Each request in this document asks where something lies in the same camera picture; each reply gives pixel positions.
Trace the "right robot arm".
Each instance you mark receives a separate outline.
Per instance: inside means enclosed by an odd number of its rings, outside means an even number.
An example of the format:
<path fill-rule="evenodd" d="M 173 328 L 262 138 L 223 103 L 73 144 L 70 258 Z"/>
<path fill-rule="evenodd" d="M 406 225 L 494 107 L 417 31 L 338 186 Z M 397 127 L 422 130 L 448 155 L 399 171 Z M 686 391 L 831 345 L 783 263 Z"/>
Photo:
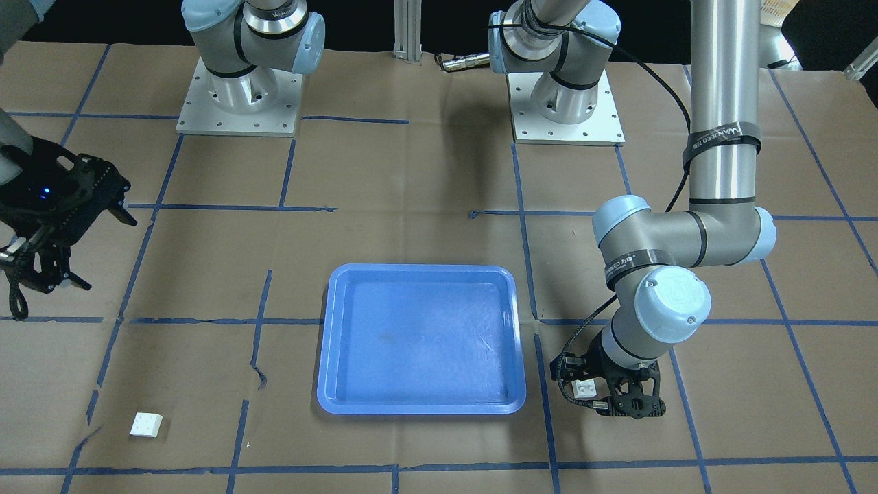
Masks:
<path fill-rule="evenodd" d="M 325 45 L 322 16 L 304 1 L 185 1 L 182 17 L 200 60 L 176 129 L 223 137 L 291 137 L 302 81 Z M 2 222 L 14 231 L 2 273 L 16 317 L 22 288 L 48 294 L 70 283 L 90 289 L 70 250 L 103 212 L 129 226 L 130 181 L 113 163 L 74 154 L 2 114 Z"/>

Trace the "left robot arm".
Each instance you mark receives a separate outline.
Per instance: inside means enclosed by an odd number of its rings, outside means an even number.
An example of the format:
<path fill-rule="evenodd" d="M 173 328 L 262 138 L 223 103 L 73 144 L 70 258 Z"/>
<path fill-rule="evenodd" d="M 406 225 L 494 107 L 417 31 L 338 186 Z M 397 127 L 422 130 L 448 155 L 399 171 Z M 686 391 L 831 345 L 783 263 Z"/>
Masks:
<path fill-rule="evenodd" d="M 581 356 L 567 347 L 551 378 L 569 403 L 602 416 L 662 416 L 658 358 L 690 338 L 711 313 L 711 293 L 693 267 L 765 259 L 774 220 L 755 205 L 762 134 L 758 123 L 759 1 L 693 1 L 691 103 L 684 119 L 683 179 L 689 208 L 655 212 L 637 195 L 606 201 L 593 215 L 606 287 L 619 307 Z M 617 35 L 601 35 L 586 1 L 518 1 L 491 16 L 488 46 L 498 74 L 540 72 L 546 119 L 589 118 Z"/>

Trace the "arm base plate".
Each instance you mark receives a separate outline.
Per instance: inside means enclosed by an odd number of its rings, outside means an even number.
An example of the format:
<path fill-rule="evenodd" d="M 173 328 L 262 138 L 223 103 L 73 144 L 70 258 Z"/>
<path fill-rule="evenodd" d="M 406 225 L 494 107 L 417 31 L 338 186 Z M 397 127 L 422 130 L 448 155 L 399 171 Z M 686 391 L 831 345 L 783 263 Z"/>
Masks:
<path fill-rule="evenodd" d="M 220 78 L 199 60 L 176 132 L 203 137 L 294 138 L 304 82 L 304 75 L 266 67 L 238 78 Z"/>
<path fill-rule="evenodd" d="M 606 72 L 597 84 L 574 90 L 548 73 L 507 75 L 515 143 L 615 146 L 626 141 Z"/>

